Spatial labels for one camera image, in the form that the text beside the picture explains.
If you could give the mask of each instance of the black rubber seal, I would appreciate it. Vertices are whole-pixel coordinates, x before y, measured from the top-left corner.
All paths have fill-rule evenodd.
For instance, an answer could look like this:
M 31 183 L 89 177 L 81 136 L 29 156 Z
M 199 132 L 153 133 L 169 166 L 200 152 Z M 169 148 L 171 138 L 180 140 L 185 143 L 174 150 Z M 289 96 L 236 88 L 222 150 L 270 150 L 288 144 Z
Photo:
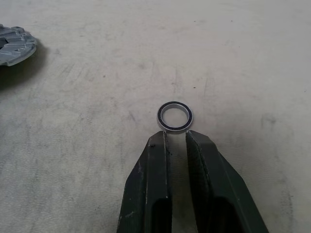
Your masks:
M 162 119 L 162 117 L 161 117 L 162 111 L 163 111 L 163 109 L 164 109 L 167 105 L 170 105 L 170 104 L 179 104 L 179 105 L 182 105 L 182 106 L 187 110 L 187 112 L 188 112 L 188 114 L 189 114 L 189 119 L 188 119 L 188 121 L 187 121 L 183 126 L 180 126 L 180 127 L 171 127 L 171 126 L 168 126 L 167 124 L 164 123 L 164 121 L 163 121 L 163 119 Z M 157 119 L 158 119 L 159 123 L 160 123 L 164 128 L 166 128 L 166 129 L 168 129 L 168 130 L 171 130 L 171 131 L 181 131 L 181 130 L 186 129 L 186 128 L 189 127 L 189 125 L 192 123 L 192 118 L 193 118 L 193 116 L 192 116 L 192 112 L 191 112 L 190 108 L 189 108 L 187 105 L 185 105 L 185 104 L 183 104 L 183 103 L 181 103 L 181 102 L 177 102 L 177 101 L 171 101 L 171 102 L 167 102 L 167 103 L 163 104 L 163 105 L 160 107 L 159 111 L 157 112 Z

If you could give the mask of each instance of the gray gear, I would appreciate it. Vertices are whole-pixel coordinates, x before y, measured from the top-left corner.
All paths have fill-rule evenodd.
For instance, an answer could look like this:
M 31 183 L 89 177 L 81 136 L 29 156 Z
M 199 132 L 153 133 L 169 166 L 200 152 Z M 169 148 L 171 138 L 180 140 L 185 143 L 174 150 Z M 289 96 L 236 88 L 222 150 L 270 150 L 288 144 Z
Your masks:
M 0 24 L 0 66 L 13 66 L 36 51 L 37 40 L 21 27 Z

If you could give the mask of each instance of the inner ring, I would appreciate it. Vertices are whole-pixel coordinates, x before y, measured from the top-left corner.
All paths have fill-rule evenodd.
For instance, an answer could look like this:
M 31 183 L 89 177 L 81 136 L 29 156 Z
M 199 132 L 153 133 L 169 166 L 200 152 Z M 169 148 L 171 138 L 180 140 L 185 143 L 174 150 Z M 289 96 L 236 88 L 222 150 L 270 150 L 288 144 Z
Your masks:
M 186 116 L 187 116 L 187 121 L 186 121 L 186 123 L 189 121 L 189 112 L 188 112 L 188 110 L 187 110 L 184 106 L 182 106 L 182 105 L 180 105 L 180 104 L 178 104 L 178 103 L 171 103 L 171 104 L 166 105 L 166 106 L 162 109 L 162 111 L 161 111 L 161 119 L 162 119 L 162 121 L 163 121 L 167 126 L 170 126 L 170 125 L 167 124 L 167 122 L 164 120 L 163 115 L 164 115 L 164 113 L 165 113 L 168 109 L 171 109 L 171 108 L 177 108 L 177 109 L 180 109 L 181 111 L 183 111 L 183 112 L 186 114 Z

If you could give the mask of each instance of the metal ring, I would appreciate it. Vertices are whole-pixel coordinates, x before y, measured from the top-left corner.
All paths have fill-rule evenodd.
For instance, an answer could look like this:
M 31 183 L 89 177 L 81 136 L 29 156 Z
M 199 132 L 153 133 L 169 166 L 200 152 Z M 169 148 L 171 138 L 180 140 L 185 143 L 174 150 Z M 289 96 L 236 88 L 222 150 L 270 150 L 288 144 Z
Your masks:
M 172 127 L 172 126 L 169 126 L 168 124 L 166 124 L 164 122 L 163 114 L 166 110 L 168 110 L 170 108 L 180 109 L 181 111 L 183 111 L 186 114 L 188 119 L 187 119 L 187 122 L 183 126 Z M 192 120 L 193 120 L 193 114 L 192 114 L 191 109 L 187 105 L 185 105 L 181 102 L 176 102 L 176 101 L 171 101 L 171 102 L 167 102 L 167 103 L 163 104 L 159 108 L 156 116 L 157 116 L 157 122 L 158 122 L 160 128 L 165 130 L 167 133 L 175 133 L 175 134 L 183 133 L 184 131 L 186 131 L 190 127 L 190 125 L 192 124 Z

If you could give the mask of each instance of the gray surface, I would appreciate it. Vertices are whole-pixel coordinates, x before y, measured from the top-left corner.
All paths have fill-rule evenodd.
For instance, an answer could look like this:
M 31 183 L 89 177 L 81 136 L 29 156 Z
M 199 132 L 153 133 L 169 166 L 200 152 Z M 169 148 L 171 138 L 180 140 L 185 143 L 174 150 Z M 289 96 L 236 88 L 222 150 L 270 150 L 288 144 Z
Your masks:
M 172 100 L 244 177 L 272 233 L 310 231 L 310 1 L 0 5 L 0 23 L 40 39 L 0 67 L 0 232 L 115 232 L 126 177 Z M 171 144 L 173 231 L 192 233 L 184 135 Z

